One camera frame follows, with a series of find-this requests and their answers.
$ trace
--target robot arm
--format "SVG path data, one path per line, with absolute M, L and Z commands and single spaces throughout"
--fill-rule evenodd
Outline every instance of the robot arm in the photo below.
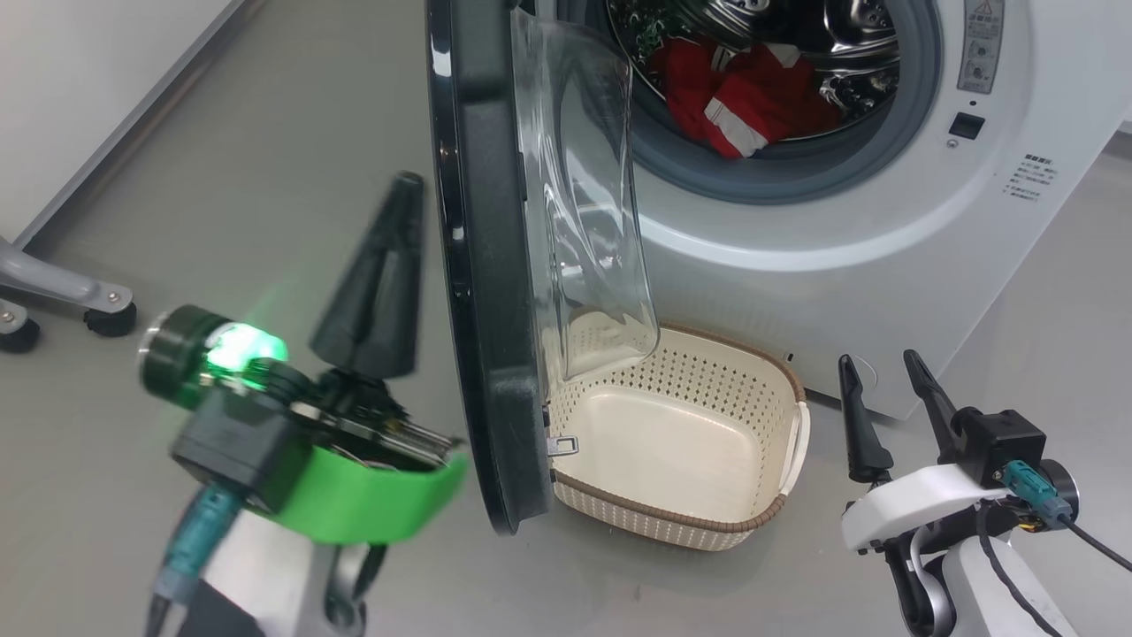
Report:
M 904 363 L 927 407 L 938 464 L 890 479 L 892 458 L 868 421 L 852 361 L 842 358 L 849 476 L 871 484 L 841 518 L 846 546 L 884 556 L 912 635 L 1075 635 L 1022 559 L 997 537 L 1018 526 L 1037 533 L 1063 527 L 1060 519 L 1075 522 L 1072 477 L 1041 458 L 1045 434 L 1026 419 L 957 412 L 918 354 L 904 353 Z
M 317 380 L 280 339 L 191 304 L 147 334 L 142 384 L 190 412 L 171 456 L 204 485 L 147 635 L 171 603 L 188 606 L 181 637 L 365 634 L 386 546 L 439 513 L 468 465 L 385 385 L 415 367 L 422 215 L 422 180 L 397 175 L 311 338 L 332 365 Z

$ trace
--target brown basket rim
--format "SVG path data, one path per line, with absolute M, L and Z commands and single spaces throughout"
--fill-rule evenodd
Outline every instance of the brown basket rim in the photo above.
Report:
M 688 335 L 688 336 L 692 336 L 692 337 L 698 337 L 698 338 L 702 338 L 702 339 L 705 339 L 705 341 L 715 342 L 715 343 L 719 343 L 721 345 L 726 345 L 728 347 L 738 350 L 740 352 L 745 352 L 745 353 L 751 354 L 753 356 L 757 356 L 757 358 L 760 358 L 760 359 L 769 362 L 770 364 L 774 365 L 780 372 L 782 372 L 786 376 L 787 380 L 790 382 L 790 388 L 794 390 L 794 395 L 795 395 L 795 398 L 797 399 L 797 402 L 798 403 L 805 403 L 805 401 L 806 401 L 806 393 L 801 388 L 801 381 L 798 380 L 798 377 L 795 376 L 794 371 L 790 370 L 789 368 L 787 368 L 784 363 L 782 363 L 781 361 L 774 359 L 773 356 L 771 356 L 766 352 L 763 352 L 763 351 L 761 351 L 758 348 L 755 348 L 755 347 L 751 347 L 748 345 L 740 344 L 740 343 L 735 342 L 732 339 L 729 339 L 727 337 L 721 337 L 721 336 L 712 334 L 712 333 L 707 333 L 707 332 L 704 332 L 704 330 L 696 330 L 696 329 L 693 329 L 693 328 L 687 328 L 687 327 L 679 326 L 679 325 L 671 324 L 671 322 L 667 322 L 667 321 L 661 321 L 660 322 L 660 327 L 661 327 L 661 329 L 664 329 L 664 330 L 671 330 L 674 333 L 681 333 L 681 334 L 685 334 L 685 335 Z M 661 519 L 661 520 L 664 520 L 664 522 L 675 523 L 675 524 L 681 524 L 684 526 L 688 526 L 688 527 L 692 527 L 692 528 L 698 528 L 698 530 L 703 530 L 703 531 L 712 531 L 712 532 L 715 532 L 715 533 L 746 533 L 748 531 L 754 531 L 754 530 L 756 530 L 756 528 L 765 525 L 766 523 L 769 523 L 771 520 L 771 518 L 773 518 L 775 515 L 778 515 L 778 513 L 782 510 L 782 507 L 786 506 L 786 498 L 787 498 L 786 496 L 779 493 L 778 496 L 774 497 L 774 500 L 770 503 L 769 507 L 766 507 L 766 509 L 762 514 L 758 514 L 757 516 L 755 516 L 755 517 L 753 517 L 751 519 L 738 522 L 738 523 L 721 523 L 721 522 L 709 520 L 709 519 L 704 519 L 704 518 L 696 518 L 696 517 L 692 517 L 692 516 L 684 516 L 684 515 L 680 515 L 680 514 L 674 514 L 672 511 L 668 511 L 666 509 L 659 509 L 657 507 L 650 507 L 648 505 L 637 502 L 636 500 L 629 500 L 628 498 L 621 498 L 620 496 L 616 496 L 616 494 L 610 493 L 608 491 L 604 491 L 602 489 L 598 489 L 597 487 L 593 487 L 593 485 L 591 485 L 589 483 L 585 483 L 585 482 L 582 482 L 582 481 L 580 481 L 577 479 L 571 477 L 571 476 L 568 476 L 568 475 L 559 472 L 558 470 L 551 470 L 550 471 L 550 475 L 551 475 L 551 477 L 554 477 L 555 481 L 560 482 L 564 485 L 569 487 L 571 489 L 576 489 L 577 491 L 581 491 L 582 493 L 584 493 L 586 496 L 590 496 L 590 497 L 593 497 L 593 498 L 598 498 L 600 500 L 604 500 L 606 502 L 609 502 L 610 505 L 614 505 L 616 507 L 620 507 L 623 509 L 628 509 L 628 510 L 631 510 L 631 511 L 633 511 L 635 514 L 641 514 L 641 515 L 644 515 L 644 516 L 651 516 L 653 518 L 658 518 L 658 519 Z

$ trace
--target caster wheel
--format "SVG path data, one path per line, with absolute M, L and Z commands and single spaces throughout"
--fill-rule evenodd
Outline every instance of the caster wheel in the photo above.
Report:
M 0 352 L 24 354 L 31 352 L 37 341 L 40 341 L 40 325 L 28 318 L 15 333 L 0 335 Z
M 120 338 L 134 332 L 138 324 L 138 305 L 132 302 L 126 309 L 109 313 L 98 309 L 87 309 L 83 322 L 100 337 Z

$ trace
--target perforated basket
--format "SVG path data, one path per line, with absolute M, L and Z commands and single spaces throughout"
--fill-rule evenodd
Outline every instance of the perforated basket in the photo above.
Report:
M 652 356 L 557 388 L 555 496 L 640 535 L 730 549 L 786 505 L 809 442 L 801 384 L 754 348 L 664 326 Z

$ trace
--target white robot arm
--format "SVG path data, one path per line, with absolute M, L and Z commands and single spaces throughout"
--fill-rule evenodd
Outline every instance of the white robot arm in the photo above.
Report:
M 892 456 L 861 404 L 852 361 L 842 358 L 849 477 L 871 485 L 841 518 L 846 546 L 884 556 L 912 635 L 1075 636 L 1005 541 L 1014 527 L 1031 533 L 1070 527 L 1081 535 L 1072 477 L 1041 458 L 1045 434 L 1026 419 L 1014 412 L 957 412 L 918 354 L 907 352 L 904 362 L 927 406 L 940 464 L 890 479 Z

